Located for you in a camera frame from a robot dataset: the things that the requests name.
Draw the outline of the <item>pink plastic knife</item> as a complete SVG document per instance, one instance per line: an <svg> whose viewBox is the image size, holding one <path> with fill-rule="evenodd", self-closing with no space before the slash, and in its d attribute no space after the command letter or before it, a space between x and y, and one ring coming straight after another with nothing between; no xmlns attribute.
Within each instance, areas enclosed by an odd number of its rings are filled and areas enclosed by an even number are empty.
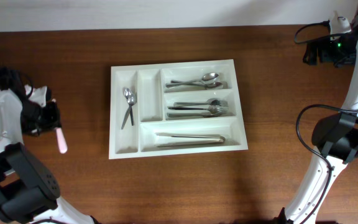
<svg viewBox="0 0 358 224"><path fill-rule="evenodd" d="M58 150L60 151L61 154L65 154L68 151L68 146L67 146L67 142L66 139L64 137L64 133L63 133L63 129L62 129L62 124L60 121L60 113L57 113L58 118L57 118L57 126L55 128L55 132L57 135L57 144L58 144Z"/></svg>

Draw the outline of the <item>small steel teaspoon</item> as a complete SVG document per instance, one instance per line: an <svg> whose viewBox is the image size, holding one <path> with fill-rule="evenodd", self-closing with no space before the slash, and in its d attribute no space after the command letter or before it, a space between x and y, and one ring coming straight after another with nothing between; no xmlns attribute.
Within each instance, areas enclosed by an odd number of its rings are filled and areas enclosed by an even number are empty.
<svg viewBox="0 0 358 224"><path fill-rule="evenodd" d="M129 88L126 88L126 89L124 90L124 96L126 97L126 99L127 99L128 95L129 95L130 93L133 93L133 92L132 92Z"/></svg>
<svg viewBox="0 0 358 224"><path fill-rule="evenodd" d="M122 122L122 125L121 125L121 129L124 129L126 123L127 123L127 120L128 118L131 119L131 125L133 126L134 125L134 114L133 114L133 109L132 107L137 103L137 98L135 96L135 94L133 93L130 93L127 97L127 103L129 105L125 115L124 115L124 119L123 119L123 122Z"/></svg>

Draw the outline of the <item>steel spoon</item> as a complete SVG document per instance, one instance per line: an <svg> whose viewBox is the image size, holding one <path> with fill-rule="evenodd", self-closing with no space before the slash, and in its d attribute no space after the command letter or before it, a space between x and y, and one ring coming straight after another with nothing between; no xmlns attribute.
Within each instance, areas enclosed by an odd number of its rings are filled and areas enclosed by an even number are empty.
<svg viewBox="0 0 358 224"><path fill-rule="evenodd" d="M212 82L210 84L201 84L201 83L188 83L188 86L200 86L205 89L223 89L224 84L221 82Z"/></svg>
<svg viewBox="0 0 358 224"><path fill-rule="evenodd" d="M219 78L219 74L216 72L207 73L201 77L199 80L190 80L186 82L179 82L179 83L167 83L165 86L167 88L172 88L175 86L181 86L181 85L187 85L187 84L193 84L193 83L200 83L202 85L209 85L215 82Z"/></svg>

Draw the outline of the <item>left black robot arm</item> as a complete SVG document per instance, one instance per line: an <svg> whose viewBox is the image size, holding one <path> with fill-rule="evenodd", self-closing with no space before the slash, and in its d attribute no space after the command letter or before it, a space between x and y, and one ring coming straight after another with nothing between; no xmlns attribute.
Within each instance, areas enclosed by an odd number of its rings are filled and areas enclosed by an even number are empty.
<svg viewBox="0 0 358 224"><path fill-rule="evenodd" d="M97 223L68 203L52 172L29 150L24 135L53 131L67 152L60 110L47 86L24 84L19 71L0 68L0 221Z"/></svg>

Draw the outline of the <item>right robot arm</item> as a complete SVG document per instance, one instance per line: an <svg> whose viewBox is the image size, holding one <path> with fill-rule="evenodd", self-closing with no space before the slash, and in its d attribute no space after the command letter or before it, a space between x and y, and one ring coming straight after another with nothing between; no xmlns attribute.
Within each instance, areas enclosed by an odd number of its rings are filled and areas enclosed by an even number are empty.
<svg viewBox="0 0 358 224"><path fill-rule="evenodd" d="M312 153L308 170L293 200L283 207L273 223L316 223L323 200L338 175L354 159L358 158L358 5L354 18L334 14L320 22L329 35L304 40L306 51L303 63L316 65L331 62L338 68L354 66L346 99L340 108L322 104L312 108L334 111L319 120L314 127L311 142L305 148Z"/></svg>

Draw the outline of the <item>white plastic cutlery tray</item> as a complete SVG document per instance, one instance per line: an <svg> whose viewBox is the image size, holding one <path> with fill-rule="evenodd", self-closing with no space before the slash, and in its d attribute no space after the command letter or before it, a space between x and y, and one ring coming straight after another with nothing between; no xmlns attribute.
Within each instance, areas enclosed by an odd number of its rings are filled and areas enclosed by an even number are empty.
<svg viewBox="0 0 358 224"><path fill-rule="evenodd" d="M205 89L200 86L181 85L167 88L167 83L199 80L207 73L216 72L216 82L223 89ZM128 118L121 125L129 107L124 90L129 88L137 98L132 107L134 125ZM218 98L228 102L228 112L219 117L168 118L167 113L209 113L205 110L169 110L175 102L205 102ZM217 139L171 138L155 133L218 134L226 138L223 144L204 144L178 147L157 147L173 142L206 141ZM248 143L242 116L239 88L234 61L212 60L204 62L163 63L111 67L111 100L109 127L109 158L170 156L204 152L247 150Z"/></svg>

